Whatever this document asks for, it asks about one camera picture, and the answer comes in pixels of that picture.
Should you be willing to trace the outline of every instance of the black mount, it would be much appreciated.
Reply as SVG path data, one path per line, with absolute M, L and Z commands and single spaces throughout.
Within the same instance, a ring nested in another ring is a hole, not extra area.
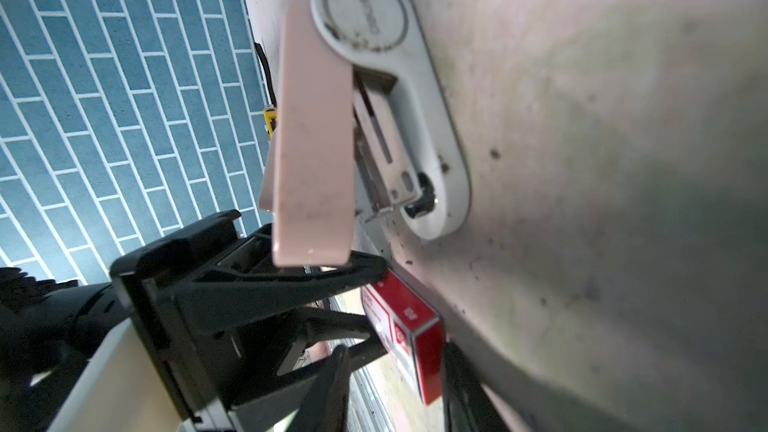
M 346 430 L 346 400 L 341 408 L 327 401 L 345 397 L 349 373 L 386 350 L 364 315 L 305 305 L 382 280 L 386 261 L 352 252 L 330 272 L 278 268 L 271 225 L 238 238 L 239 216 L 213 214 L 119 258 L 110 276 L 120 301 L 179 415 L 197 430 L 261 432 L 296 409 L 304 424 Z M 307 347 L 339 338 L 365 341 L 293 370 Z

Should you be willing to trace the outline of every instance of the dirty surface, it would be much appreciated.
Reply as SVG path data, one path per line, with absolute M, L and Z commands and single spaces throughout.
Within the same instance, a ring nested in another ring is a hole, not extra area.
M 472 205 L 366 232 L 488 384 L 536 430 L 768 427 L 768 0 L 413 3 Z

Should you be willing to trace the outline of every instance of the white surface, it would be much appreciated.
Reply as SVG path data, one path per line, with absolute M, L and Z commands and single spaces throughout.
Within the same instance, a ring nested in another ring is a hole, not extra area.
M 181 420 L 130 319 L 101 342 L 48 432 L 176 432 Z

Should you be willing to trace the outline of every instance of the blue tile wall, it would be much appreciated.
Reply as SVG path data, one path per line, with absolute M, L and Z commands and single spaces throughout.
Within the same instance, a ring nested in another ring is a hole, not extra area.
M 243 0 L 0 0 L 0 265 L 105 282 L 216 210 L 271 222 L 252 45 Z

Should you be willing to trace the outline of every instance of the red packaging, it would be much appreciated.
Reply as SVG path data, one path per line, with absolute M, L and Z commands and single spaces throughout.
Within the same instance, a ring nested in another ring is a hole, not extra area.
M 406 381 L 424 404 L 442 394 L 440 356 L 445 345 L 437 313 L 392 271 L 361 289 L 366 316 Z

